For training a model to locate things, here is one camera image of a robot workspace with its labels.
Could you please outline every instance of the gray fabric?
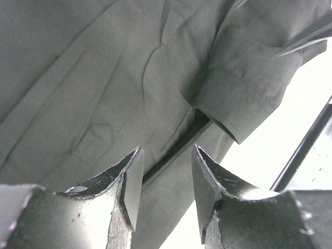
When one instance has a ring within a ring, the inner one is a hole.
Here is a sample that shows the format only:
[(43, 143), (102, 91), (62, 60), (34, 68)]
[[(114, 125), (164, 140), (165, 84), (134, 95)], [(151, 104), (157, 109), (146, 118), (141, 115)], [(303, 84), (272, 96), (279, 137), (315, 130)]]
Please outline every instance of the gray fabric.
[(311, 46), (332, 37), (332, 12), (328, 12), (286, 44), (278, 56)]
[[(193, 106), (243, 141), (277, 108), (296, 69), (326, 49), (274, 56), (331, 2), (232, 4), (3, 2), (0, 183), (66, 190), (139, 145), (146, 173), (195, 125)], [(200, 141), (221, 158), (231, 139), (216, 126), (209, 132)], [(139, 215), (137, 248), (160, 245), (193, 201), (190, 154), (167, 166), (142, 192), (143, 207), (155, 209), (146, 222), (148, 212)]]
[(330, 1), (251, 0), (219, 30), (196, 108), (243, 142), (281, 103), (296, 70), (326, 50), (326, 41), (277, 57), (293, 37), (318, 22)]

